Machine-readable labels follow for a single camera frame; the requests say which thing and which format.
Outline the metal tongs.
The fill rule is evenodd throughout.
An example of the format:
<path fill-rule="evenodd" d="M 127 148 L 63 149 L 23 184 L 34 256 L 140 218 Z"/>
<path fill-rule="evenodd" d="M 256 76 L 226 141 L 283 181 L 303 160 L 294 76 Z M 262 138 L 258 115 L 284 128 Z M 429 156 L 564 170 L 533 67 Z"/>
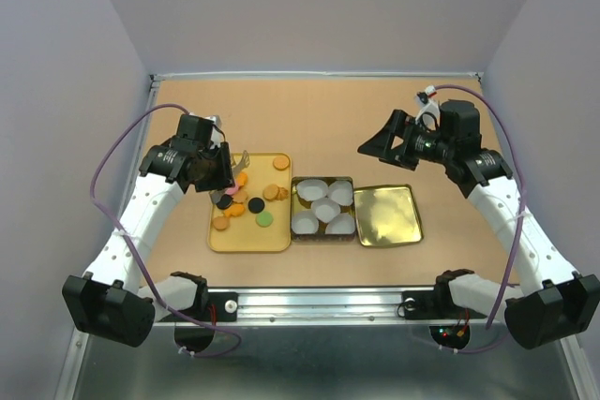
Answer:
<path fill-rule="evenodd" d="M 244 150 L 241 154 L 241 156 L 239 157 L 238 160 L 235 160 L 234 158 L 232 159 L 232 175 L 233 175 L 233 179 L 236 179 L 236 177 L 244 170 L 246 169 L 250 164 L 250 156 L 249 156 L 249 152 L 247 150 Z M 210 192 L 210 199 L 212 201 L 212 203 L 214 205 L 216 205 L 221 198 L 225 195 L 225 191 L 226 188 L 220 189 L 220 190 L 214 190 Z"/>

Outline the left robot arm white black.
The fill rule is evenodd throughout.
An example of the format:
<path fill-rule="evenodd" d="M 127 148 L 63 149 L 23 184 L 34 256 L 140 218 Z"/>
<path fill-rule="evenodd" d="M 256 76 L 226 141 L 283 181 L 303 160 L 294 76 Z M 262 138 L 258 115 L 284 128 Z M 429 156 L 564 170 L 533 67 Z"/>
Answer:
<path fill-rule="evenodd" d="M 212 318 L 206 280 L 175 272 L 151 281 L 145 263 L 167 218 L 189 188 L 217 193 L 233 186 L 229 144 L 217 116 L 182 114 L 175 134 L 150 148 L 125 211 L 83 275 L 71 275 L 62 295 L 75 327 L 138 347 L 153 325 L 169 315 Z"/>

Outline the round tan cookie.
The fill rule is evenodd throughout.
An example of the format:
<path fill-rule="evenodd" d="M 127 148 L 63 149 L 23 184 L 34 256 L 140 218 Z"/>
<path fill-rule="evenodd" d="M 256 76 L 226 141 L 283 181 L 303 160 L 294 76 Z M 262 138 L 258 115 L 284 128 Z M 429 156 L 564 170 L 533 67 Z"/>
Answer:
<path fill-rule="evenodd" d="M 279 155 L 273 159 L 273 167 L 276 170 L 286 170 L 290 167 L 290 164 L 290 159 L 285 155 Z"/>
<path fill-rule="evenodd" d="M 268 200 L 277 200 L 279 196 L 279 186 L 275 184 L 268 185 L 262 192 L 262 196 Z"/>

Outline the green round cookie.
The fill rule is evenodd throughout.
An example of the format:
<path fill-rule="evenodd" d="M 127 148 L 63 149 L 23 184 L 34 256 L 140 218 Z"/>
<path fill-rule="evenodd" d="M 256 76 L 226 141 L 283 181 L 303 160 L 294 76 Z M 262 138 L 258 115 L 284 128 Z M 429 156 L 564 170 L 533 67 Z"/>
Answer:
<path fill-rule="evenodd" d="M 270 227 L 273 224 L 274 217 L 268 211 L 262 211 L 256 215 L 256 223 L 259 227 Z"/>

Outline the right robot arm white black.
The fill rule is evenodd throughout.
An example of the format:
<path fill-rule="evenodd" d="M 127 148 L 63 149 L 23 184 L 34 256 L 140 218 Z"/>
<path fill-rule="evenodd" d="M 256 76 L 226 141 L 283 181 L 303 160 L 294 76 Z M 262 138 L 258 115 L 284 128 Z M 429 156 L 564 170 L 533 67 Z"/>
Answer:
<path fill-rule="evenodd" d="M 406 170 L 422 160 L 442 165 L 507 251 L 519 284 L 511 288 L 471 270 L 446 271 L 427 307 L 443 316 L 468 309 L 500 319 L 525 349 L 585 332 L 599 305 L 599 279 L 581 274 L 549 240 L 503 156 L 483 147 L 479 110 L 469 101 L 448 100 L 433 113 L 433 128 L 425 122 L 429 114 L 427 108 L 417 116 L 393 111 L 358 153 Z"/>

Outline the orange fish cookie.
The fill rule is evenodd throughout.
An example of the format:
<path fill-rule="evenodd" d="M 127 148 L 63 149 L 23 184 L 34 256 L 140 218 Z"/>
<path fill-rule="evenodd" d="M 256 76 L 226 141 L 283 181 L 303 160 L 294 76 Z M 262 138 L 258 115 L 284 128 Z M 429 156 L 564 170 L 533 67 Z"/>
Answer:
<path fill-rule="evenodd" d="M 226 217 L 239 217 L 246 211 L 246 206 L 243 203 L 234 203 L 223 211 Z"/>

